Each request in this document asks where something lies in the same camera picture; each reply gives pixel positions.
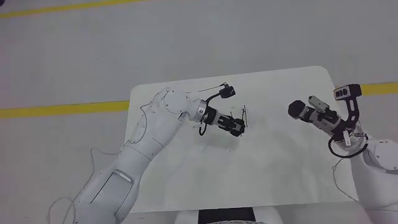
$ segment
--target white robotic arm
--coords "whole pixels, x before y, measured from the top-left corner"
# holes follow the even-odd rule
[[[360,95],[359,85],[335,89],[335,99],[345,100],[347,104],[347,120],[342,120],[336,111],[315,96],[308,99],[313,108],[305,106],[302,101],[295,101],[289,106],[289,115],[312,123],[329,134],[330,152],[342,159],[351,159],[358,203],[374,223],[398,223],[398,144],[373,139],[357,124],[359,109],[356,97]],[[332,148],[333,142],[348,155],[337,154]]]
[[[235,95],[233,87],[223,86],[215,96],[229,98]],[[245,128],[243,120],[220,114],[208,106],[212,97],[207,101],[192,100],[187,93],[165,88],[149,104],[142,106],[144,115],[118,158],[96,174],[78,196],[75,223],[121,223],[137,199],[144,171],[172,140],[185,118],[218,125],[234,136],[242,134]]]

